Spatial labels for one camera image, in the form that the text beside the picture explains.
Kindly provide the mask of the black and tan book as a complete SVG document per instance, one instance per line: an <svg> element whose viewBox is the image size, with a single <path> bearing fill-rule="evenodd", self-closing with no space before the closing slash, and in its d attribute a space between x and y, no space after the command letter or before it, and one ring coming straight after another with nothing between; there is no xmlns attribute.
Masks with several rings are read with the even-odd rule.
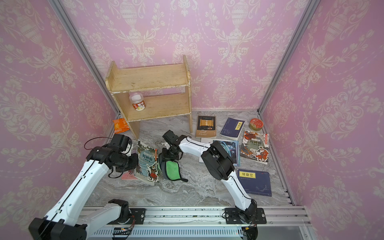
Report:
<svg viewBox="0 0 384 240"><path fill-rule="evenodd" d="M198 116L196 138L215 138L216 131L216 117L215 116Z"/></svg>

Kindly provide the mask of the dark blue book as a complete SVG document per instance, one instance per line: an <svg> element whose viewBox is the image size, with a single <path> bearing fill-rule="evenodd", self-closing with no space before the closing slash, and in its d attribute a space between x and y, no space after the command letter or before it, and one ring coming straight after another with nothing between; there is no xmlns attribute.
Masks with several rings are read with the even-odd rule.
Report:
<svg viewBox="0 0 384 240"><path fill-rule="evenodd" d="M237 176L247 194L272 196L270 174L268 172L238 169Z"/></svg>

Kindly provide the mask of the dark purple book yellow label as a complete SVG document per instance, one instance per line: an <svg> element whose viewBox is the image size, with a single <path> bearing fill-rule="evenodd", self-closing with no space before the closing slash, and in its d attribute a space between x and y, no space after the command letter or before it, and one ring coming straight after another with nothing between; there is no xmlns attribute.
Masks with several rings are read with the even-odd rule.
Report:
<svg viewBox="0 0 384 240"><path fill-rule="evenodd" d="M220 132L220 135L236 141L238 140L244 125L245 121L228 118Z"/></svg>

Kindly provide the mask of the white book blue swirl cover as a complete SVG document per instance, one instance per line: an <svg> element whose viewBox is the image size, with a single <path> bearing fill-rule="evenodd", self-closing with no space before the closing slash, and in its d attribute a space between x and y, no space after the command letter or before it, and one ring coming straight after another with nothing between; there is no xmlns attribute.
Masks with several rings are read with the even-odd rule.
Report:
<svg viewBox="0 0 384 240"><path fill-rule="evenodd" d="M212 144L218 142L222 147L227 151L229 156L234 161L234 166L239 167L241 165L240 153L239 153L239 142L234 140L224 140L224 139L212 139L212 138L201 138L201 143Z"/></svg>

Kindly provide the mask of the red illustrated Chinese book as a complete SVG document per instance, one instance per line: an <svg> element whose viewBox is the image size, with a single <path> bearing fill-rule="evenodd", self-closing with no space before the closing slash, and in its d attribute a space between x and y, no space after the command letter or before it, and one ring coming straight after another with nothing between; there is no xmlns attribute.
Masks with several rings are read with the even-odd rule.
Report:
<svg viewBox="0 0 384 240"><path fill-rule="evenodd" d="M258 163L269 163L269 134L244 130L240 156Z"/></svg>

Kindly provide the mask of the orange snack packet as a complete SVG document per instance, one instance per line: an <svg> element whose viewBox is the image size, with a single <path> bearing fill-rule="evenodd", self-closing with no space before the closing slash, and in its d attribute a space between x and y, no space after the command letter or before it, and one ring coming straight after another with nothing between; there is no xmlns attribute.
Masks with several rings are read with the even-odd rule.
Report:
<svg viewBox="0 0 384 240"><path fill-rule="evenodd" d="M113 120L114 133L121 134L130 130L130 127L124 118Z"/></svg>

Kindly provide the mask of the wooden two-tier shelf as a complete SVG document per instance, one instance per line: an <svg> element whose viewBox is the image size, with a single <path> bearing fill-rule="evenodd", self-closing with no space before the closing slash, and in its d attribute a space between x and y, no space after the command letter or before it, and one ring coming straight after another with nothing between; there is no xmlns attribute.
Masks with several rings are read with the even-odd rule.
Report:
<svg viewBox="0 0 384 240"><path fill-rule="evenodd" d="M134 137L140 137L140 122L176 116L189 116L193 131L191 71L186 56L183 63L141 68L118 69L111 62L105 84L129 125ZM130 93L184 87L182 94L145 97L146 107L136 111Z"/></svg>

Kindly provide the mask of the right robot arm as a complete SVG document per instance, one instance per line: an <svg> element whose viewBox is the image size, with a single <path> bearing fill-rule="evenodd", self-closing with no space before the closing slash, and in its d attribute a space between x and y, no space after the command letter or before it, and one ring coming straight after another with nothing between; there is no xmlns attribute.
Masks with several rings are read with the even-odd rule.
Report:
<svg viewBox="0 0 384 240"><path fill-rule="evenodd" d="M163 135L163 139L169 145L159 154L159 163L165 179L187 182L188 180L181 176L178 161L183 154L197 156L203 160L211 176L225 185L234 199L236 209L239 210L239 218L247 224L256 222L257 202L246 193L237 177L233 159L220 143L200 143L185 135L177 136L171 130Z"/></svg>

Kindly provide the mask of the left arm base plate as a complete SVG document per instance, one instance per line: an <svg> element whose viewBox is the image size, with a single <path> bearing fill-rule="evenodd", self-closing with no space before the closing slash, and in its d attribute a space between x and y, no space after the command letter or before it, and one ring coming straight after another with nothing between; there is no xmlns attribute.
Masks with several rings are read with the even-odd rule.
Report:
<svg viewBox="0 0 384 240"><path fill-rule="evenodd" d="M120 218L109 222L109 225L132 225L133 223L135 223L135 225L143 225L145 213L145 208L129 208Z"/></svg>

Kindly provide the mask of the pink Hamlet book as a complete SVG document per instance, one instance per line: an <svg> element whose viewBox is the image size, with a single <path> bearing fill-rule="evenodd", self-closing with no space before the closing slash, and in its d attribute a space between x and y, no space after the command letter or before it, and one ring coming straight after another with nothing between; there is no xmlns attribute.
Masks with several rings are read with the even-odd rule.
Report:
<svg viewBox="0 0 384 240"><path fill-rule="evenodd" d="M125 173L123 173L121 179L123 181L135 181L138 180L138 178L135 176L135 170L130 170Z"/></svg>

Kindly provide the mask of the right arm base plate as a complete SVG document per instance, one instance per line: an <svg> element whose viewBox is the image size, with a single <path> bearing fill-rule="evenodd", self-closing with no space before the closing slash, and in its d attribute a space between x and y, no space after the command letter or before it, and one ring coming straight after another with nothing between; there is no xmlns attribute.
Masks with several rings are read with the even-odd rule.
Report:
<svg viewBox="0 0 384 240"><path fill-rule="evenodd" d="M266 214L263 208L257 208L250 215L238 208L225 208L222 218L226 220L228 225L248 224L248 225L264 225L267 223Z"/></svg>

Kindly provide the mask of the grey-green illustrated Chinese book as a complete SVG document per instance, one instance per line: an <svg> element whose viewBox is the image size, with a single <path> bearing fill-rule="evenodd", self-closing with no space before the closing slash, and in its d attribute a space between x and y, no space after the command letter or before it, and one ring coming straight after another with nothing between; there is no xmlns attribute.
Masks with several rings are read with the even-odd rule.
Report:
<svg viewBox="0 0 384 240"><path fill-rule="evenodd" d="M159 182L158 150L142 141L138 141L137 153L139 163L136 167L135 177L142 182L154 186Z"/></svg>

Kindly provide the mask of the white plastic jar red label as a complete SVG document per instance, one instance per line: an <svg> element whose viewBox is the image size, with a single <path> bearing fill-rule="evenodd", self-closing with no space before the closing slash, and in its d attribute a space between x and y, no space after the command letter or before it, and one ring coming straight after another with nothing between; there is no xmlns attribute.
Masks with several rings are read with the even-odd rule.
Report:
<svg viewBox="0 0 384 240"><path fill-rule="evenodd" d="M144 97L140 93L129 93L129 99L136 111L142 111L146 108Z"/></svg>

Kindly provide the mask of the green cloth with black trim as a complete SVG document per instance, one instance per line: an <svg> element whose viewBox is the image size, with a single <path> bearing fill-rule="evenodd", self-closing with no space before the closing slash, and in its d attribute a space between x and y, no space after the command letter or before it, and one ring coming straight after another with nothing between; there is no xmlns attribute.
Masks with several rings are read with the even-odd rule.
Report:
<svg viewBox="0 0 384 240"><path fill-rule="evenodd" d="M161 170L165 179L170 181L182 181L187 183L188 179L181 176L180 165L176 160L167 159L163 153L159 155Z"/></svg>

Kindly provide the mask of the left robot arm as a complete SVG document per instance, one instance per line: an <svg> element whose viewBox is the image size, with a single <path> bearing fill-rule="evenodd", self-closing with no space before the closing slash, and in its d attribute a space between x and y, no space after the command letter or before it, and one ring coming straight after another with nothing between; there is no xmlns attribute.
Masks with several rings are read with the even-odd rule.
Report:
<svg viewBox="0 0 384 240"><path fill-rule="evenodd" d="M94 147L78 176L43 218L34 218L28 229L34 240L86 240L110 222L126 224L134 219L129 203L112 199L103 208L80 219L91 193L107 172L124 173L138 166L131 153L132 140L115 134L108 144Z"/></svg>

